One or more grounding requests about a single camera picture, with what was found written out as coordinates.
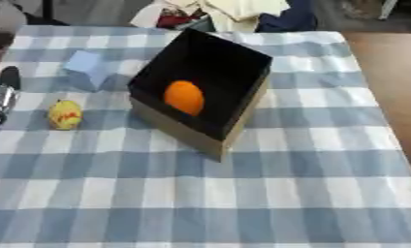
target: cardboard box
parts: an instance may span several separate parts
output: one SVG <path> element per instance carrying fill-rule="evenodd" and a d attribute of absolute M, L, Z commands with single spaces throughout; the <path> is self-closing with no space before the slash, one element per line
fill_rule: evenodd
<path fill-rule="evenodd" d="M 129 83 L 138 116 L 221 161 L 268 88 L 271 57 L 192 29 L 175 38 Z M 166 105 L 176 80 L 189 80 L 205 96 L 198 116 Z"/>

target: black object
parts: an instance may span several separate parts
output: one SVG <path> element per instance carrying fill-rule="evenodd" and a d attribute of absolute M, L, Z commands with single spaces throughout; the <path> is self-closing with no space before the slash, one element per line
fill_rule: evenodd
<path fill-rule="evenodd" d="M 45 20 L 53 19 L 53 0 L 43 0 L 43 18 Z"/>
<path fill-rule="evenodd" d="M 0 74 L 0 125 L 7 120 L 8 112 L 16 104 L 20 90 L 20 74 L 17 67 L 7 67 Z"/>
<path fill-rule="evenodd" d="M 131 97 L 216 140 L 224 140 L 269 74 L 271 57 L 186 29 L 129 83 Z M 205 96 L 197 117 L 163 102 L 167 87 L 189 80 Z"/>

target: light blue block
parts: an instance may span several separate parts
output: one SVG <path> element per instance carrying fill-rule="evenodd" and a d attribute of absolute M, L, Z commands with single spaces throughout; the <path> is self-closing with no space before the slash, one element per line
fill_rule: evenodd
<path fill-rule="evenodd" d="M 109 76 L 109 70 L 98 53 L 77 51 L 64 65 L 70 83 L 86 91 L 98 91 Z"/>

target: white cloth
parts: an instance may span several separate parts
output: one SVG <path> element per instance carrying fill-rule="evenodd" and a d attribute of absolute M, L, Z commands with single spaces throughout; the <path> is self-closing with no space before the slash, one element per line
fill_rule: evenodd
<path fill-rule="evenodd" d="M 0 30 L 15 33 L 26 24 L 26 17 L 10 2 L 0 0 Z"/>
<path fill-rule="evenodd" d="M 161 2 L 152 3 L 141 9 L 130 21 L 137 27 L 155 27 L 159 21 L 160 14 L 167 5 Z"/>
<path fill-rule="evenodd" d="M 191 15 L 199 8 L 198 0 L 155 0 L 140 10 L 130 23 L 138 27 L 155 27 L 164 9 L 179 9 Z"/>
<path fill-rule="evenodd" d="M 290 8 L 285 0 L 205 0 L 236 21 L 258 17 L 262 13 L 280 16 Z"/>

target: table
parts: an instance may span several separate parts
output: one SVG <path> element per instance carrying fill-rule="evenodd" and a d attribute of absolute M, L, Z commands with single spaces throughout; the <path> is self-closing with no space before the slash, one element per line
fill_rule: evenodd
<path fill-rule="evenodd" d="M 411 34 L 345 34 L 411 164 Z"/>
<path fill-rule="evenodd" d="M 125 83 L 175 36 L 20 32 L 0 66 L 18 65 L 25 85 L 0 130 L 0 244 L 411 247 L 411 169 L 340 35 L 220 35 L 274 56 L 270 89 L 222 164 L 130 112 Z M 78 48 L 110 61 L 105 91 L 64 86 L 59 68 Z M 58 98 L 85 108 L 78 131 L 47 127 Z"/>

